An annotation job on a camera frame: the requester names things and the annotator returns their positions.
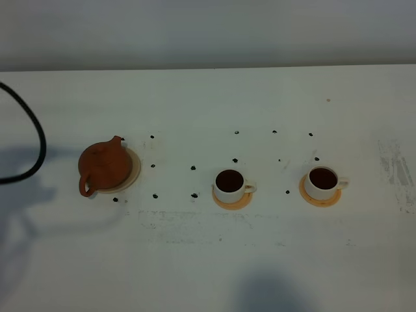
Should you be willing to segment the brown clay teapot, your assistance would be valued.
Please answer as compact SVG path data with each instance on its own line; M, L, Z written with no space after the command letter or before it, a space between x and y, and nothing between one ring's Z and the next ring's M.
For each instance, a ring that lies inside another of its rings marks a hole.
M120 136L114 136L82 152L78 161L79 192L82 196L90 197L98 190L115 188L128 178L133 163L122 146L123 140Z

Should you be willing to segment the cream teapot saucer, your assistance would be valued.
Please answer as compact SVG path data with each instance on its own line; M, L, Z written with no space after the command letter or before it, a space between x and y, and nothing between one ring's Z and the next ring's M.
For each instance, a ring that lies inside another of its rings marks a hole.
M114 188L108 188L108 189L101 189L98 190L98 193L101 194L114 194L117 192L124 191L128 189L139 177L140 171L141 171L141 161L139 156L130 148L125 148L127 154L130 156L132 168L129 176L127 179L121 183L120 185L114 187Z

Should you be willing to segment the white left teacup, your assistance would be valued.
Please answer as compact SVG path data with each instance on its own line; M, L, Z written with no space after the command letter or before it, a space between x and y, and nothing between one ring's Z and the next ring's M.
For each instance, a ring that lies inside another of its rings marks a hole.
M255 182L249 182L244 176L233 169L222 170L214 179L213 190L216 197L224 203L235 203L244 194L257 190Z

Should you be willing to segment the white teacup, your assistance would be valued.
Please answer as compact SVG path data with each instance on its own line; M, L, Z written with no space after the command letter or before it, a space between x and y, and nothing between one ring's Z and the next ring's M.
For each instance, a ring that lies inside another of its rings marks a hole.
M235 203L244 194L257 190L255 182L249 182L244 176L233 169L222 170L214 179L213 190L216 197L224 203Z
M337 189L345 189L350 184L347 177L339 177L334 169L316 166L306 174L306 192L317 200L331 198Z

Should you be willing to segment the orange left coaster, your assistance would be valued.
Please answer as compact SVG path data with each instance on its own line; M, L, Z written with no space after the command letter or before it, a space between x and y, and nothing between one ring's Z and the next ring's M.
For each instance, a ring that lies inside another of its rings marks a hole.
M214 190L212 190L212 197L214 202L221 208L225 209L225 210L229 210L229 211L238 211L240 209L245 208L247 205L250 204L250 202L252 201L253 198L253 194L252 193L246 193L243 195L243 197L239 200L236 201L235 203L224 203L222 201L220 201L216 195Z

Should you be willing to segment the orange coaster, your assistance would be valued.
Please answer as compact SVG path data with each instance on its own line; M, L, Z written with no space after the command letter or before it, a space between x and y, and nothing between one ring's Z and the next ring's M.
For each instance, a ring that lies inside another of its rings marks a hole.
M235 203L224 203L222 201L220 201L216 195L214 190L212 190L212 197L214 202L221 208L225 209L225 210L229 210L229 211L238 211L240 209L245 208L247 205L250 204L250 202L252 201L253 198L253 194L252 193L246 193L243 195L243 197L239 200L236 201Z
M327 208L327 207L331 207L331 206L335 205L341 199L341 196L342 196L342 190L341 189L337 189L335 191L334 195L331 198L328 198L326 200L317 200L315 198L312 198L305 190L306 180L307 180L307 176L304 175L302 177L302 179L300 180L300 182L299 182L298 188L299 188L300 195L303 197L303 199L307 203L309 203L311 205L314 205L316 207Z

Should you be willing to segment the white right teacup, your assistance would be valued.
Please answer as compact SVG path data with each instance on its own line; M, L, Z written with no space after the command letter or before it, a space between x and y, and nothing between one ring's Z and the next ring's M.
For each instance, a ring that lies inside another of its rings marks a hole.
M331 198L337 189L345 189L350 184L347 177L339 177L334 169L316 166L306 174L306 192L317 200Z

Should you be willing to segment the orange right coaster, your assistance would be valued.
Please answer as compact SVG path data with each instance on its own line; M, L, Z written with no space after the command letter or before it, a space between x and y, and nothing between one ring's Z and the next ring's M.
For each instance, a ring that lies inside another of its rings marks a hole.
M300 195L303 197L303 199L307 203L309 203L311 205L314 205L316 207L327 208L327 207L331 207L331 206L335 205L341 199L341 196L342 196L342 190L341 189L337 189L335 191L334 195L331 198L328 198L326 200L317 200L315 198L312 198L305 190L306 180L307 180L307 176L304 175L302 177L302 179L300 180L300 182L299 182L298 188L299 188Z

